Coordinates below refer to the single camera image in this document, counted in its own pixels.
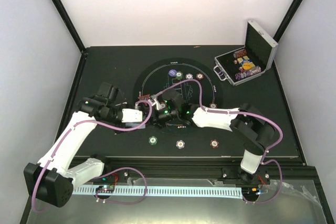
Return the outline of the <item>green chip stack front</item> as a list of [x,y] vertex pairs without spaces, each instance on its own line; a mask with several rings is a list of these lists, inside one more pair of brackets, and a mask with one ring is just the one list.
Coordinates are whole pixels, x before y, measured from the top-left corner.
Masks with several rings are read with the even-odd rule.
[[157,144],[157,138],[155,136],[151,136],[149,138],[149,144],[156,145]]

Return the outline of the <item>green chips top seat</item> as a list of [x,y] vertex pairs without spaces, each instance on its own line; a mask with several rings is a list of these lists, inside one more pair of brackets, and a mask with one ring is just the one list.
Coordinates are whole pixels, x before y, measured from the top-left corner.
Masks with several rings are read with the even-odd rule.
[[182,80],[183,79],[183,73],[178,71],[176,74],[175,74],[175,77],[177,80]]

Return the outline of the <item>brown chip stack front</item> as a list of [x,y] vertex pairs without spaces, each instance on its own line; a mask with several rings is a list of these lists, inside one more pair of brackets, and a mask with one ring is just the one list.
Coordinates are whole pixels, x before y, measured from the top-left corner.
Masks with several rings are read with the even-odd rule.
[[217,140],[211,140],[211,147],[212,148],[218,148],[219,142]]

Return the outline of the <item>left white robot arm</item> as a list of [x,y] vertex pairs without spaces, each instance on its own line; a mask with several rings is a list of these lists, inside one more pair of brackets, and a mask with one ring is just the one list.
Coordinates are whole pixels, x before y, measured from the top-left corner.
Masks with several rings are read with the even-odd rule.
[[118,92],[118,88],[104,82],[97,94],[81,99],[51,149],[36,164],[26,165],[24,177],[33,209],[36,208],[37,199],[62,207],[79,186],[94,177],[102,182],[112,177],[112,167],[94,157],[74,168],[69,166],[98,122],[121,122],[122,112],[113,106]]

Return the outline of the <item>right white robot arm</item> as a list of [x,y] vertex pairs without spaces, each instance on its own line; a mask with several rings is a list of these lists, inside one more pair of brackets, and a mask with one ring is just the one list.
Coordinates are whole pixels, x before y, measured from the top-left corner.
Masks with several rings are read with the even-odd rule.
[[252,183],[258,177],[259,165],[263,162],[267,148],[275,134],[276,126],[268,118],[257,114],[249,104],[240,108],[218,109],[187,103],[182,95],[173,89],[150,96],[155,107],[150,122],[160,128],[172,121],[183,126],[214,128],[235,133],[243,142],[244,154],[238,170],[238,177],[244,184]]

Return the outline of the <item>purple small blind button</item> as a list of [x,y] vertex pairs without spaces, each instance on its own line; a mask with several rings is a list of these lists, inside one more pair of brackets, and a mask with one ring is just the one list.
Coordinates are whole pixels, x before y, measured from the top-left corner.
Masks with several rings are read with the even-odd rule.
[[176,76],[176,73],[177,73],[177,71],[174,70],[174,69],[171,69],[171,70],[168,72],[168,74],[169,74],[170,77],[175,77],[175,76]]

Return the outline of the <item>brown chips seat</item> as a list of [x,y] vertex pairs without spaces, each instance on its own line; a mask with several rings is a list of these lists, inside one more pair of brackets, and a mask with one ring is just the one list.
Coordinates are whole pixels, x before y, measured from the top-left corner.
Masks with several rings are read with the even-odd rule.
[[212,108],[212,109],[216,109],[216,108],[217,108],[217,105],[216,105],[215,103],[211,103],[211,104],[209,105],[209,107]]
[[202,80],[204,78],[204,75],[202,73],[198,73],[196,75],[197,80]]

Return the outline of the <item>brown chips top seat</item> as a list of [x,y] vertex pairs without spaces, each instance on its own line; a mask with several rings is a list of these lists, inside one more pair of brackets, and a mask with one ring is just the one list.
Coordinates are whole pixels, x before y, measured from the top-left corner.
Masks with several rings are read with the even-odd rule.
[[196,75],[197,80],[202,80],[204,78],[204,75],[202,73],[198,73]]

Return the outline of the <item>blue chips top seat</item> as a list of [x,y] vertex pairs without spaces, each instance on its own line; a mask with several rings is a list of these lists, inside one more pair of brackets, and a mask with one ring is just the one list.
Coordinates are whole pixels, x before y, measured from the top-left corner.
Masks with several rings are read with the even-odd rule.
[[193,79],[193,75],[191,73],[187,73],[185,78],[186,78],[186,80],[191,80],[191,79]]

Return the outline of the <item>blue chip stack front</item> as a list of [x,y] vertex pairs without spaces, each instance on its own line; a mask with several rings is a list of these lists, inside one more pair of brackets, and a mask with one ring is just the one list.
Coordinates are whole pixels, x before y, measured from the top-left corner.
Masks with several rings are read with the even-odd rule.
[[183,149],[185,147],[185,142],[183,140],[179,140],[176,142],[176,147],[178,149]]

